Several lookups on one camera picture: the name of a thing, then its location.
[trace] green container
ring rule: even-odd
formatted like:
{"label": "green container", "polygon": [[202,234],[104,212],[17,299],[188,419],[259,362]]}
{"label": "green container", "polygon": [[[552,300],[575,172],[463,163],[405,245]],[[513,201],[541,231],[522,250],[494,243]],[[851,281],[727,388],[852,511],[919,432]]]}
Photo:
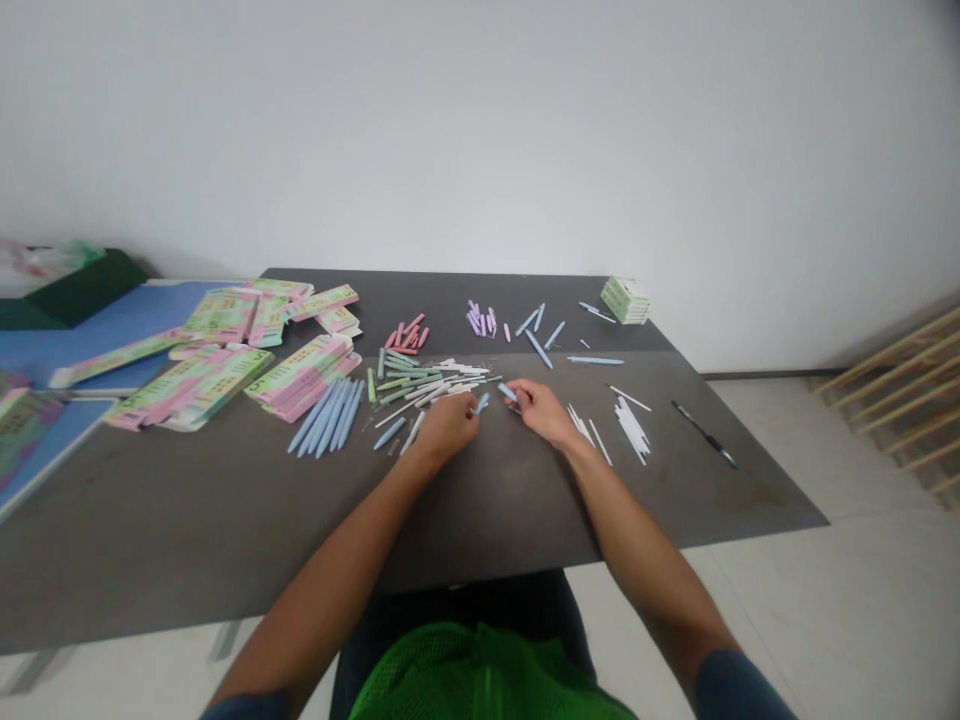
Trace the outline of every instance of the green container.
{"label": "green container", "polygon": [[0,298],[0,330],[63,330],[123,297],[148,278],[122,250],[18,298]]}

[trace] forearm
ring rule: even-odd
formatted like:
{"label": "forearm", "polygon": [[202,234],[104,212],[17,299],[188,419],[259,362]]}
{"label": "forearm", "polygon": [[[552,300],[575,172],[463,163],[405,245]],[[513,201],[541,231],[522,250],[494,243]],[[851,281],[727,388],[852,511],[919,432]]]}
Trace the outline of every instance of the forearm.
{"label": "forearm", "polygon": [[404,520],[439,467],[416,445],[397,461],[276,600],[211,704],[287,689],[292,714],[299,713],[360,619]]}
{"label": "forearm", "polygon": [[705,654],[736,642],[696,573],[600,453],[579,436],[561,450],[611,574],[689,691]]}

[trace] baseboard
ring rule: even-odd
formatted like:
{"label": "baseboard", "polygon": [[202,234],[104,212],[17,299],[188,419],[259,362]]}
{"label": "baseboard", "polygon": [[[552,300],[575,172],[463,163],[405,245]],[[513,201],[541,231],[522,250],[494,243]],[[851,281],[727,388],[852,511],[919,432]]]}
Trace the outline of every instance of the baseboard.
{"label": "baseboard", "polygon": [[749,372],[700,373],[710,380],[770,380],[785,377],[836,377],[850,368],[817,368],[815,370],[752,370]]}

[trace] left hand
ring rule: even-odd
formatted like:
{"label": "left hand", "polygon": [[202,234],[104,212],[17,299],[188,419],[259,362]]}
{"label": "left hand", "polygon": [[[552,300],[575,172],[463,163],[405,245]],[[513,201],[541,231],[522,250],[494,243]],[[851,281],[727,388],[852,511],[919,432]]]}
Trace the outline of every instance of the left hand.
{"label": "left hand", "polygon": [[427,453],[432,459],[445,463],[480,430],[480,416],[473,411],[478,405],[473,393],[448,395],[434,403],[420,427],[411,450]]}

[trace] hand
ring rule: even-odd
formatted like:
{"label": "hand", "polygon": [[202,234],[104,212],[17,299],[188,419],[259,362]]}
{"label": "hand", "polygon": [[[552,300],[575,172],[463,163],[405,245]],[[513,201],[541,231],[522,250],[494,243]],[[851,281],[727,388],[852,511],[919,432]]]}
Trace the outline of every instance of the hand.
{"label": "hand", "polygon": [[[558,450],[583,436],[570,415],[546,385],[532,380],[511,380],[507,387],[517,396],[524,424]],[[512,405],[510,398],[504,398]]]}
{"label": "hand", "polygon": [[480,416],[473,412],[477,405],[473,393],[457,393],[437,400],[423,419],[411,450],[425,452],[431,459],[445,463],[479,431]]}

